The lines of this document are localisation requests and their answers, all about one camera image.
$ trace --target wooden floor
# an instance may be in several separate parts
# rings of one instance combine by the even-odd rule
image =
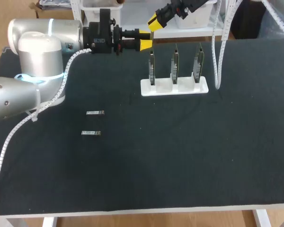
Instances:
[[[7,27],[14,18],[35,18],[32,0],[0,0],[0,55],[8,45]],[[268,210],[272,227],[284,222],[284,210]],[[30,227],[41,227],[42,218],[27,218]],[[59,218],[57,227],[255,227],[252,211],[192,212]]]

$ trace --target table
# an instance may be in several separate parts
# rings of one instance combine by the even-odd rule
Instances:
[[[191,74],[196,45],[178,44],[179,76]],[[9,144],[0,217],[284,208],[284,40],[228,41],[219,91],[202,46],[209,93],[199,95],[142,97],[148,52],[78,57],[64,103]],[[168,77],[173,50],[155,45],[157,78]],[[7,50],[0,76],[20,72]],[[0,122],[0,151],[25,115]]]

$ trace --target white stand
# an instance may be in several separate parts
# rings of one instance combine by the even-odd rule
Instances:
[[[192,73],[191,77],[178,77],[177,82],[177,84],[173,84],[171,78],[161,78],[155,80],[155,85],[151,85],[149,79],[142,79],[141,95],[169,96],[208,93],[205,77],[200,77],[200,83],[195,83]]]

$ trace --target white cable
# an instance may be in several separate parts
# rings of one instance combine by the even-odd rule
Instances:
[[[221,49],[220,49],[220,55],[219,55],[219,63],[218,63],[218,74],[215,74],[215,78],[217,78],[217,83],[215,83],[216,85],[216,89],[220,88],[221,85],[221,77],[222,77],[222,62],[223,62],[223,56],[224,56],[224,50],[225,50],[225,46],[226,46],[226,41],[228,40],[228,36],[229,36],[229,32],[231,30],[231,23],[233,20],[233,17],[235,16],[240,4],[242,3],[243,0],[238,0],[236,2],[236,4],[234,5],[234,7],[232,8],[229,17],[227,18],[227,20],[225,21],[225,31],[222,34],[222,44],[221,44]]]
[[[215,34],[213,33],[212,52],[213,52],[213,69],[214,69],[214,78],[215,78],[216,89],[219,89],[220,85],[221,85],[222,62],[223,62],[223,56],[224,56],[226,41],[228,40],[228,36],[229,36],[230,28],[231,28],[231,23],[232,23],[234,15],[236,14],[236,12],[237,12],[240,4],[242,3],[242,1],[243,0],[237,0],[235,6],[231,10],[229,17],[227,17],[227,19],[225,21],[225,23],[226,23],[224,25],[225,31],[222,34],[222,44],[221,44],[220,55],[219,55],[218,73],[216,71],[217,65],[216,65],[216,58],[215,58],[215,53],[214,53],[214,38],[215,38],[214,35]],[[284,22],[280,19],[278,14],[275,12],[275,10],[269,4],[269,2],[267,0],[262,0],[262,3],[266,7],[267,11],[271,14],[273,19],[276,21],[276,23],[279,25],[281,30],[284,32]]]
[[[214,24],[213,24],[213,36],[212,36],[213,71],[214,71],[214,83],[216,85],[216,88],[217,88],[217,84],[218,84],[218,76],[217,76],[218,73],[217,73],[217,60],[216,60],[216,52],[215,52],[214,41],[215,41],[215,37],[216,37],[216,28],[217,28],[217,24],[218,24],[218,20],[219,20],[221,5],[222,5],[222,0],[218,0],[217,11],[216,11],[216,15],[215,15]]]
[[[83,50],[80,50],[80,51],[77,51],[75,52],[71,58],[68,60],[67,62],[67,65],[65,67],[65,72],[64,72],[64,76],[63,76],[63,81],[62,81],[62,84],[60,86],[60,89],[59,91],[57,92],[57,94],[54,96],[54,98],[49,101],[45,106],[41,107],[40,108],[40,111],[39,113],[41,113],[42,111],[46,110],[48,107],[50,107],[59,97],[60,95],[62,94],[64,88],[65,88],[65,85],[66,85],[66,81],[67,81],[67,76],[68,76],[68,72],[70,70],[70,66],[71,66],[71,63],[73,62],[73,60],[79,56],[80,54],[83,54],[83,53],[89,53],[91,52],[91,49],[83,49]],[[0,171],[1,171],[1,168],[2,168],[2,163],[3,163],[3,159],[4,159],[4,155],[5,155],[5,152],[6,152],[6,149],[8,147],[8,144],[11,140],[11,138],[13,137],[13,135],[16,133],[16,131],[22,126],[24,125],[26,122],[28,122],[32,117],[35,116],[35,113],[32,113],[31,115],[27,116],[26,118],[24,118],[22,121],[20,121],[14,128],[13,130],[9,133],[9,135],[7,136],[7,138],[5,139],[5,142],[3,144],[3,148],[2,148],[2,151],[1,151],[1,154],[0,154]]]
[[[278,14],[275,12],[275,10],[271,7],[269,2],[267,0],[262,0],[264,6],[266,7],[267,11],[270,13],[270,15],[273,17],[273,19],[276,21],[276,23],[279,25],[280,29],[284,32],[284,22],[280,19]]]

